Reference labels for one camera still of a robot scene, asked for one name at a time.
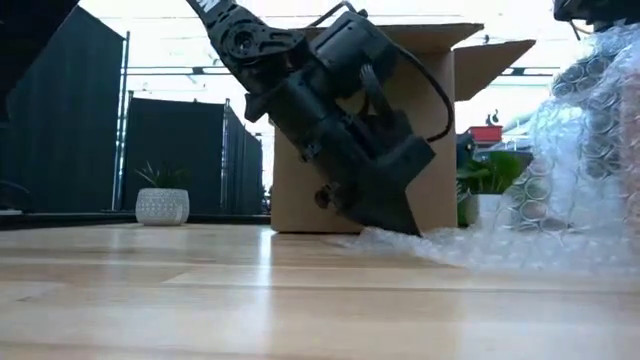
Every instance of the metal pole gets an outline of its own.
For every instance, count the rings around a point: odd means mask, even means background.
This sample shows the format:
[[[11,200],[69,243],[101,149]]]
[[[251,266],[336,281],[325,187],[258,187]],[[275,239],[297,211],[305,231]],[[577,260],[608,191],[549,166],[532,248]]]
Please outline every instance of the metal pole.
[[[124,205],[124,197],[126,196],[126,192],[125,192],[125,184],[127,182],[127,172],[126,172],[126,168],[127,168],[127,128],[129,127],[129,114],[131,113],[131,101],[133,100],[133,95],[134,95],[134,91],[129,90],[128,91],[128,95],[127,95],[127,104],[129,104],[129,106],[127,107],[125,114],[123,116],[124,121],[122,122],[122,146],[120,146],[121,149],[121,155],[120,155],[120,169],[119,172],[122,173],[122,175],[120,176],[120,181],[118,182],[118,201],[117,201],[117,208],[118,210],[122,210]]]
[[[231,100],[225,99],[224,110],[222,112],[222,159],[220,169],[220,214],[227,213],[227,181],[229,181],[229,174],[227,173],[229,167],[229,111],[231,111]]]
[[[122,176],[120,175],[121,163],[122,163],[122,149],[124,147],[124,117],[127,100],[127,74],[129,70],[129,49],[131,47],[131,31],[127,31],[125,37],[124,55],[122,60],[122,75],[121,75],[121,88],[120,88],[120,110],[118,114],[118,132],[116,134],[116,153],[115,164],[113,170],[113,190],[111,194],[111,210],[119,211],[121,208],[121,201],[119,199],[119,189]]]

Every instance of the green plant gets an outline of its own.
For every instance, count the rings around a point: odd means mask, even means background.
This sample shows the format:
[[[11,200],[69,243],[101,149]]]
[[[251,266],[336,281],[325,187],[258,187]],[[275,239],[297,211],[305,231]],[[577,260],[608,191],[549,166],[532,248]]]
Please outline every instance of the green plant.
[[[163,163],[160,169],[154,169],[147,161],[147,166],[136,170],[151,186],[159,189],[180,189],[186,186],[189,173],[186,169],[172,169]]]
[[[475,195],[501,195],[524,171],[516,155],[495,151],[484,160],[468,160],[458,169],[458,226],[465,227],[475,221],[478,201]]]
[[[502,194],[523,171],[521,160],[503,151],[488,153],[486,160],[469,160],[458,169],[458,191],[478,194]]]

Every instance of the cardboard box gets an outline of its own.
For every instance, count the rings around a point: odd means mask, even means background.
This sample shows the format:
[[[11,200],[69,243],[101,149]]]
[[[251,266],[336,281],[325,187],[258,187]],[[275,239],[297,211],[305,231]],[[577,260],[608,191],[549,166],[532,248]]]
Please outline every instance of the cardboard box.
[[[482,24],[380,26],[393,41],[418,56],[451,99],[471,99],[513,64],[534,44],[533,40],[496,45],[454,45],[483,29]],[[310,38],[322,29],[309,30]],[[442,131],[447,112],[429,82],[410,64],[400,60],[392,79],[384,85],[392,107],[404,110],[416,134],[425,138]],[[357,112],[362,97],[344,104]],[[407,188],[411,210],[423,231],[454,227],[456,212],[455,131],[432,144],[436,158]],[[339,217],[331,208],[320,209],[314,194],[324,181],[311,164],[300,161],[293,145],[276,129],[271,225],[278,232],[357,233],[362,226]]]

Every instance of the box flap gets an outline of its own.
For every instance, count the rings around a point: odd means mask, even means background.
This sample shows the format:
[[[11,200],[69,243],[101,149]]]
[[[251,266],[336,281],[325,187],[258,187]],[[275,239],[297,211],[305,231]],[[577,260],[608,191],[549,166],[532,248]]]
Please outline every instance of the box flap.
[[[449,51],[455,44],[484,29],[483,24],[378,25],[391,40],[414,54]],[[326,28],[299,29],[313,39]]]
[[[535,43],[523,40],[455,49],[456,101],[471,100]]]

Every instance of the bubble wrap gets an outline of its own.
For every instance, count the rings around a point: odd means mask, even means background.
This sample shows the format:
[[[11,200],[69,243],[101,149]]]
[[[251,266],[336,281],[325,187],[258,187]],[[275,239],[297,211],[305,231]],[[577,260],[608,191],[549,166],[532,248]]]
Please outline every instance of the bubble wrap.
[[[640,27],[582,48],[533,115],[533,162],[504,195],[478,197],[474,226],[423,238],[366,229],[347,245],[474,269],[638,273]]]

